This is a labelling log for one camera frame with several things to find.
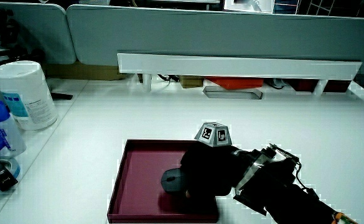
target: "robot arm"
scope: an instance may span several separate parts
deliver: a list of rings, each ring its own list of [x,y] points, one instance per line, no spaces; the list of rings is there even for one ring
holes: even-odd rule
[[[219,134],[220,130],[228,135],[221,124],[214,125],[212,130],[205,128],[204,124],[196,136],[198,142],[180,162],[182,184],[172,192],[163,185],[168,193],[196,199],[214,198],[228,195],[234,189],[235,200],[262,215],[269,212],[278,224],[357,224],[321,202],[313,189],[302,184],[298,178],[302,167],[298,157],[274,144],[261,151],[242,151],[231,145],[228,136]],[[228,143],[219,144],[220,139]],[[294,184],[295,180],[302,187]]]

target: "white table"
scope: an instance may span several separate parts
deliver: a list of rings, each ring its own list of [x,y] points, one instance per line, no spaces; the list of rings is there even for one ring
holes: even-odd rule
[[[290,149],[301,158],[303,183],[364,223],[363,100],[340,94],[310,100],[288,87],[281,93],[263,90],[262,100],[208,99],[202,88],[159,80],[146,93],[136,77],[88,81],[78,94],[86,81],[70,84],[74,81],[57,83],[67,85],[64,90],[78,88],[75,100],[56,104],[65,115],[53,131],[24,135],[29,148],[17,159],[24,163],[37,156],[29,169],[23,167],[13,194],[0,196],[5,200],[0,223],[107,223],[126,140],[193,139],[206,121],[227,125],[239,148],[261,149],[271,142]],[[231,195],[217,199],[219,223],[272,223]]]

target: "maroon tray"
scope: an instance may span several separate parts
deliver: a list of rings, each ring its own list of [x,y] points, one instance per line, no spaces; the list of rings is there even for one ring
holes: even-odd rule
[[[205,205],[169,195],[162,174],[180,167],[196,141],[127,140],[108,208],[110,223],[216,223],[215,199]]]

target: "gray partition panel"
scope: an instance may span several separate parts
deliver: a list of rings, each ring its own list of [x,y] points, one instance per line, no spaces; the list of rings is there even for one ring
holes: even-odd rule
[[[67,18],[85,64],[117,65],[129,52],[359,60],[364,73],[364,19],[84,5]]]
[[[30,51],[45,52],[45,62],[71,64],[76,61],[65,10],[55,4],[0,2],[3,9],[14,13],[9,17],[21,26],[17,42]]]

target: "wipes container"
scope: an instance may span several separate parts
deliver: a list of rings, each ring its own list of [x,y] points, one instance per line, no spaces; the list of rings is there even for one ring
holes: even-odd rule
[[[38,130],[56,121],[57,111],[39,63],[18,61],[1,65],[0,91],[21,129]]]

